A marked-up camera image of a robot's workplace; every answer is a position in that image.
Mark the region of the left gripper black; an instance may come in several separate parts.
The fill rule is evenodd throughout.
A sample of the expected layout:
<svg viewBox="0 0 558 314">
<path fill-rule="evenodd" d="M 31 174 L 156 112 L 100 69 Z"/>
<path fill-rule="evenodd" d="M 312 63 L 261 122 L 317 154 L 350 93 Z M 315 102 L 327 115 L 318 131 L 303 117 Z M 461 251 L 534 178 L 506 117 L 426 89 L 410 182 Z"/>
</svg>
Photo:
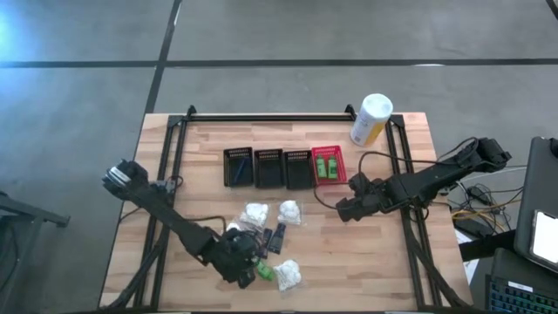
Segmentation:
<svg viewBox="0 0 558 314">
<path fill-rule="evenodd" d="M 232 229 L 216 243 L 211 263 L 222 279 L 246 289 L 256 279 L 256 265 L 262 259 L 254 231 Z"/>
</svg>

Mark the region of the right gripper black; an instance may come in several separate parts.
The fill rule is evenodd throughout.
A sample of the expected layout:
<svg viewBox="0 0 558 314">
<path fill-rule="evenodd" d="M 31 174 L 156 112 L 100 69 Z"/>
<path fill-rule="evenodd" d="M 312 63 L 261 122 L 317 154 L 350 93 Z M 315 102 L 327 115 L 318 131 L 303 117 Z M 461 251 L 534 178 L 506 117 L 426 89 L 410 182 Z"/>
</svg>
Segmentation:
<svg viewBox="0 0 558 314">
<path fill-rule="evenodd" d="M 337 213 L 342 222 L 360 221 L 363 217 L 376 213 L 389 213 L 386 180 L 371 181 L 364 173 L 357 173 L 349 180 L 349 184 L 354 197 L 343 198 L 336 203 Z"/>
</svg>

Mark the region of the dark blue toothbrush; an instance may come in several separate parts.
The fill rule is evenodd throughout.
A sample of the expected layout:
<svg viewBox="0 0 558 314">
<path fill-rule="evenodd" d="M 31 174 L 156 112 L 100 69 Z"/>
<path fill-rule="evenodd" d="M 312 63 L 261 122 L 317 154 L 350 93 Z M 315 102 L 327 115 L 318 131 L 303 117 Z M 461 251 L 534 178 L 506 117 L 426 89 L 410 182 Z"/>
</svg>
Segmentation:
<svg viewBox="0 0 558 314">
<path fill-rule="evenodd" d="M 235 173 L 233 184 L 235 186 L 246 186 L 250 185 L 253 179 L 252 174 L 252 161 L 250 158 L 246 157 L 240 161 L 240 164 Z"/>
</svg>

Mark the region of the red plastic basket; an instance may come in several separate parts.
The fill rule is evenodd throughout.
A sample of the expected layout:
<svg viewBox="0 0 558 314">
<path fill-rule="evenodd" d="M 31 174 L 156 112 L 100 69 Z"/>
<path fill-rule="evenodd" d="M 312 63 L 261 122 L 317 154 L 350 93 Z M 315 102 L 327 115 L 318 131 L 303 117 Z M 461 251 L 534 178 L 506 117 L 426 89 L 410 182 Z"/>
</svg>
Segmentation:
<svg viewBox="0 0 558 314">
<path fill-rule="evenodd" d="M 321 154 L 326 163 L 326 167 L 328 168 L 328 159 L 329 156 L 334 154 L 337 158 L 337 172 L 338 172 L 338 179 L 336 181 L 329 180 L 328 177 L 326 179 L 319 179 L 316 173 L 316 156 Z M 344 158 L 342 154 L 342 150 L 340 146 L 327 146 L 327 147 L 312 147 L 311 148 L 311 156 L 314 165 L 314 173 L 316 177 L 316 183 L 318 185 L 323 184 L 330 184 L 330 183 L 339 183 L 339 182 L 346 182 L 346 171 L 344 166 Z"/>
</svg>

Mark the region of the black plastic basket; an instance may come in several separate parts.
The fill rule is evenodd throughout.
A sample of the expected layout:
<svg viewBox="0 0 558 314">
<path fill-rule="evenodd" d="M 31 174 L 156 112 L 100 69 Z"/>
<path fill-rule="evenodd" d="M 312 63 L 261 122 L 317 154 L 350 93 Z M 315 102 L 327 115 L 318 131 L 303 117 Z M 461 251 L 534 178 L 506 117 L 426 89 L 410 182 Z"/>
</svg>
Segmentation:
<svg viewBox="0 0 558 314">
<path fill-rule="evenodd" d="M 253 179 L 250 185 L 254 184 L 254 162 L 253 162 L 253 149 L 252 147 L 237 147 L 237 148 L 229 148 L 223 151 L 223 174 L 224 174 L 224 186 L 228 188 L 236 188 L 236 187 L 246 187 L 246 186 L 235 186 L 233 184 L 233 179 L 237 168 L 240 164 L 240 161 L 243 158 L 250 158 L 252 161 L 252 174 Z"/>
<path fill-rule="evenodd" d="M 315 186 L 314 166 L 310 150 L 283 153 L 286 187 L 289 190 L 309 189 Z"/>
<path fill-rule="evenodd" d="M 283 182 L 282 149 L 254 151 L 255 186 L 257 188 L 280 188 Z"/>
</svg>

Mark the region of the white yellow wipes canister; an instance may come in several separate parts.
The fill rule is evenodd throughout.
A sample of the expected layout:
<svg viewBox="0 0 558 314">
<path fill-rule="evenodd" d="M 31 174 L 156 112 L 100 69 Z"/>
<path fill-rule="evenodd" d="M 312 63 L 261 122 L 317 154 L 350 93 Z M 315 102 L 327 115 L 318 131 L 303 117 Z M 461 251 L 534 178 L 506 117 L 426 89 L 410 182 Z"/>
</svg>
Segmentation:
<svg viewBox="0 0 558 314">
<path fill-rule="evenodd" d="M 384 94 L 366 96 L 350 131 L 351 140 L 361 147 L 371 145 L 384 130 L 392 112 L 393 104 Z"/>
</svg>

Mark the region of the black power adapter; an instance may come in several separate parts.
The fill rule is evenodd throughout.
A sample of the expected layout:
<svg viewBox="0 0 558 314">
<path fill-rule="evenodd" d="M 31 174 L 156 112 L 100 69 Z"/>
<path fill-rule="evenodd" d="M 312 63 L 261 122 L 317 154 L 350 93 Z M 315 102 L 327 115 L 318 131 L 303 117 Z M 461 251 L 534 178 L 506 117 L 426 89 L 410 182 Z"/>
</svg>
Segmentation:
<svg viewBox="0 0 558 314">
<path fill-rule="evenodd" d="M 460 232 L 472 237 L 483 237 L 485 235 L 485 225 L 475 220 L 454 220 L 453 225 Z"/>
</svg>

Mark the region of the white paper sheet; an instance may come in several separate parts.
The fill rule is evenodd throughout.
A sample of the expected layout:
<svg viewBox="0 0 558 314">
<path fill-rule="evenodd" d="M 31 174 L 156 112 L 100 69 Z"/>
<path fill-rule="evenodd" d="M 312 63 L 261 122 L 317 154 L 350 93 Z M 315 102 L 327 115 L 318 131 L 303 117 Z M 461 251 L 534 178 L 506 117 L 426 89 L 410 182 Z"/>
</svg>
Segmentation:
<svg viewBox="0 0 558 314">
<path fill-rule="evenodd" d="M 471 241 L 471 239 L 469 237 L 462 234 L 458 230 L 455 231 L 455 235 L 457 237 L 458 244 L 463 244 L 463 243 Z M 475 270 L 477 268 L 478 262 L 479 262 L 478 259 L 471 260 L 471 261 L 468 261 L 468 262 L 463 262 L 463 266 L 464 266 L 464 269 L 465 269 L 465 272 L 466 272 L 466 279 L 467 279 L 468 284 L 471 284 L 471 281 L 473 279 L 473 276 L 474 276 Z"/>
</svg>

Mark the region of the black laptop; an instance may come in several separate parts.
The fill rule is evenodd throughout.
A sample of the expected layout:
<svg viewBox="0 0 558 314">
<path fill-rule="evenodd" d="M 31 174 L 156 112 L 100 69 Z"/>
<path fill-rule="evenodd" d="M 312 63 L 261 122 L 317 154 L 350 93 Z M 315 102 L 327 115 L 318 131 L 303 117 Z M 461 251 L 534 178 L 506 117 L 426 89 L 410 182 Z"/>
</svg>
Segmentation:
<svg viewBox="0 0 558 314">
<path fill-rule="evenodd" d="M 531 140 L 514 240 L 515 250 L 528 260 L 558 273 L 558 264 L 548 263 L 531 253 L 536 211 L 558 218 L 558 139 Z"/>
</svg>

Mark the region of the backlit keyboard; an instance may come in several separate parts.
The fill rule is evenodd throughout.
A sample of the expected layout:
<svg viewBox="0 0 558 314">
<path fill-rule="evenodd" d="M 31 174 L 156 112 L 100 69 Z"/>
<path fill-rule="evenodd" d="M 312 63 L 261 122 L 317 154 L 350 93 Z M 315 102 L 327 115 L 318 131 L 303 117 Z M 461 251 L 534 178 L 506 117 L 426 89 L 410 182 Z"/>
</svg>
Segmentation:
<svg viewBox="0 0 558 314">
<path fill-rule="evenodd" d="M 515 314 L 558 314 L 558 291 L 486 277 L 485 306 L 488 311 Z"/>
</svg>

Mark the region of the black floor stand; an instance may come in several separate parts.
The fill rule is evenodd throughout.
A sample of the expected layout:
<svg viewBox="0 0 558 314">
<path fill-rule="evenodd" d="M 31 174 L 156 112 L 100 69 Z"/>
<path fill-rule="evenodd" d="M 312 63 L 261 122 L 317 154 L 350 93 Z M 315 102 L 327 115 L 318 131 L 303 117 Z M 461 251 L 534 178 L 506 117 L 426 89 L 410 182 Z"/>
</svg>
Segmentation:
<svg viewBox="0 0 558 314">
<path fill-rule="evenodd" d="M 0 314 L 7 314 L 46 222 L 65 228 L 70 216 L 59 215 L 10 198 L 0 191 Z"/>
</svg>

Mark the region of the black metal table frame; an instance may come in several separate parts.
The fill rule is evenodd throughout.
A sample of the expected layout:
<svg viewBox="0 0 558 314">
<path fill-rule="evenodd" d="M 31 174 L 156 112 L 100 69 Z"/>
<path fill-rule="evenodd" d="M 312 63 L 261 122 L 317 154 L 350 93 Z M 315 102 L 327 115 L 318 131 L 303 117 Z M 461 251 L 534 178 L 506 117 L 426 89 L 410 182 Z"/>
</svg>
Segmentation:
<svg viewBox="0 0 558 314">
<path fill-rule="evenodd" d="M 214 268 L 195 261 L 171 235 L 165 256 L 148 271 L 143 298 L 127 305 L 125 314 L 413 311 L 416 286 L 427 304 L 440 297 L 422 264 L 407 253 L 400 213 L 344 223 L 333 209 L 348 193 L 342 186 L 297 191 L 224 186 L 223 151 L 236 147 L 298 151 L 337 145 L 348 174 L 362 169 L 370 177 L 389 176 L 388 147 L 402 147 L 400 138 L 381 135 L 374 154 L 368 155 L 350 140 L 352 124 L 349 113 L 147 115 L 135 160 L 153 178 L 182 177 L 174 204 L 182 215 L 200 217 L 205 225 L 219 229 L 251 201 L 272 209 L 286 200 L 301 204 L 302 224 L 287 228 L 281 254 L 271 255 L 269 263 L 293 259 L 303 280 L 286 292 L 260 278 L 240 289 Z"/>
</svg>

